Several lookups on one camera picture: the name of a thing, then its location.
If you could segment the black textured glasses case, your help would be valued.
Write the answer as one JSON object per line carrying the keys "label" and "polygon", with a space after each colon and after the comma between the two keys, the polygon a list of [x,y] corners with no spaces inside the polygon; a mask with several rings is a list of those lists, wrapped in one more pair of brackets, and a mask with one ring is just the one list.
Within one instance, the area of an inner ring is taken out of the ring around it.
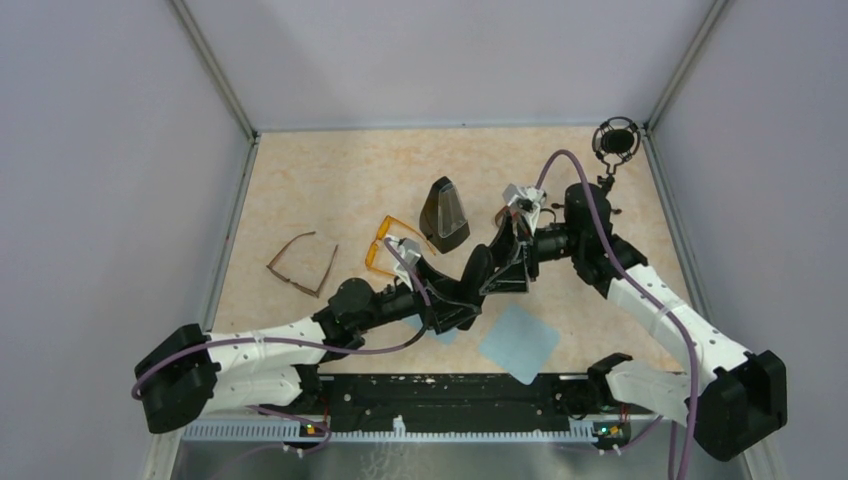
{"label": "black textured glasses case", "polygon": [[457,328],[459,330],[468,331],[482,312],[482,304],[485,296],[480,294],[480,288],[493,272],[494,261],[489,247],[484,244],[478,244],[469,256],[463,275],[459,281],[459,286],[457,287],[460,299],[476,306],[478,312],[473,314],[463,324],[458,325]]}

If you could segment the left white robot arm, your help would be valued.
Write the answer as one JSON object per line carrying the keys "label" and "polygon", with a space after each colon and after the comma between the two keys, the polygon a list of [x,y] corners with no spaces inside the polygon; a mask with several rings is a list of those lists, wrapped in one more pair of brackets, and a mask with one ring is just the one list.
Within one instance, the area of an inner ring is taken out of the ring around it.
{"label": "left white robot arm", "polygon": [[131,396],[154,434],[224,410],[277,406],[308,413],[322,395],[320,365],[349,356],[395,353],[427,332],[468,329],[482,312],[488,259],[454,279],[417,262],[376,291],[344,281],[325,307],[278,327],[229,334],[196,323],[174,330],[134,368]]}

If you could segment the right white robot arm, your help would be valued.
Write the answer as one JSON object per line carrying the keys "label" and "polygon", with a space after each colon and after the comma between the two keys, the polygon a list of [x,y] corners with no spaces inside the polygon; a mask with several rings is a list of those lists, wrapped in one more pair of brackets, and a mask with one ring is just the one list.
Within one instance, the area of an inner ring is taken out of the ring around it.
{"label": "right white robot arm", "polygon": [[539,223],[543,190],[512,184],[503,199],[489,247],[493,270],[481,295],[524,293],[542,263],[569,259],[584,283],[628,312],[683,367],[675,374],[612,354],[588,370],[586,397],[594,409],[612,412],[626,403],[651,410],[685,426],[720,461],[786,425],[784,362],[730,339],[675,294],[647,258],[614,232],[603,188],[569,186],[564,220],[547,226]]}

